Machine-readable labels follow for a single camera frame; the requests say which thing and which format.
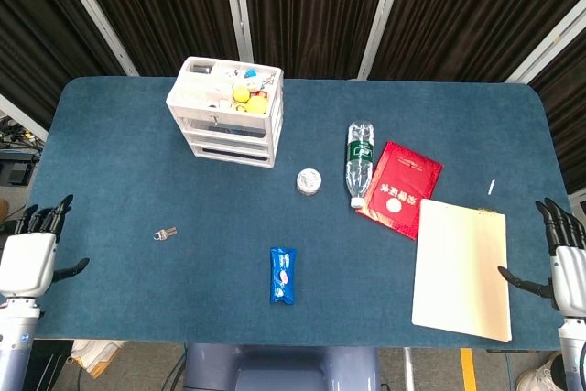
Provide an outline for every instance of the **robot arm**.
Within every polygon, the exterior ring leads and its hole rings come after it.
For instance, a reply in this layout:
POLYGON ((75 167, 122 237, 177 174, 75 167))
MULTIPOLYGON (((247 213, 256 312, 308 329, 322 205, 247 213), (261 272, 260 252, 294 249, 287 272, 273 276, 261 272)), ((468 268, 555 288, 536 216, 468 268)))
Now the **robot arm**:
POLYGON ((515 277, 504 267, 498 270, 515 287, 551 299, 563 315, 558 333, 568 391, 586 391, 586 232, 552 199, 536 201, 536 206, 546 226, 552 277, 542 285, 515 277))
POLYGON ((51 283, 73 277, 90 262, 53 271, 57 244, 70 210, 69 195, 57 207, 38 211, 27 208, 8 237, 0 261, 0 391, 19 391, 25 379, 28 358, 41 315, 36 299, 51 283))

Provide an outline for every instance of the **metal tin lid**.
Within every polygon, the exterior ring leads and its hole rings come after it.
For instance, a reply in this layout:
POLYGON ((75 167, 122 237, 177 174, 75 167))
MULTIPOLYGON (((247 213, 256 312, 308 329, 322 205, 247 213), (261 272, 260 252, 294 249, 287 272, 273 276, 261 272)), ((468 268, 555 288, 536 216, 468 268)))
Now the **metal tin lid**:
POLYGON ((321 186, 321 175, 313 168, 302 169, 297 175, 297 189, 301 194, 312 196, 321 186))

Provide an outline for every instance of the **blue tabletop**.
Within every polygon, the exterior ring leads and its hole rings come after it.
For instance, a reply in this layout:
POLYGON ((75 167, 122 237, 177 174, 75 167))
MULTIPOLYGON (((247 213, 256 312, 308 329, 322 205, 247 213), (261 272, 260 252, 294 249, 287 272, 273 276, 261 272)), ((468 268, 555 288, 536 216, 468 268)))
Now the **blue tabletop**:
POLYGON ((528 86, 285 81, 277 163, 266 169, 194 157, 165 105, 174 81, 80 78, 63 92, 31 201, 74 194, 57 267, 91 263, 41 299, 40 337, 558 346, 558 313, 517 290, 510 343, 412 325, 416 243, 354 213, 344 184, 347 127, 368 119, 376 159, 394 141, 442 163, 433 199, 506 214, 509 267, 546 281, 534 201, 568 200, 528 86), (313 197, 296 190, 307 167, 323 179, 313 197), (153 240, 170 226, 177 235, 153 240), (298 249, 293 306, 269 302, 272 246, 298 249))

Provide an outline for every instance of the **yellow floor line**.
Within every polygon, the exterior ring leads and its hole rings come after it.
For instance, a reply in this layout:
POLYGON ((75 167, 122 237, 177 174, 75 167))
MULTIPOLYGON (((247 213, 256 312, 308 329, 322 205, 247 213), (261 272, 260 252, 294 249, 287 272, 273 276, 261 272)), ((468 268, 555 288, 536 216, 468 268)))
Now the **yellow floor line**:
POLYGON ((474 376, 474 360, 472 349, 460 348, 461 375, 464 378, 464 391, 476 391, 476 377, 474 376))

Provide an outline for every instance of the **cream folder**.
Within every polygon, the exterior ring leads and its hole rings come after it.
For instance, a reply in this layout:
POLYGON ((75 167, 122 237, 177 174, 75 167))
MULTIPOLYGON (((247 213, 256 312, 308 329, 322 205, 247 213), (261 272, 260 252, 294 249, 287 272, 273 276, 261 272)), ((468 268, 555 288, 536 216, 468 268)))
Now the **cream folder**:
POLYGON ((412 321, 508 342, 505 216, 422 200, 412 321))

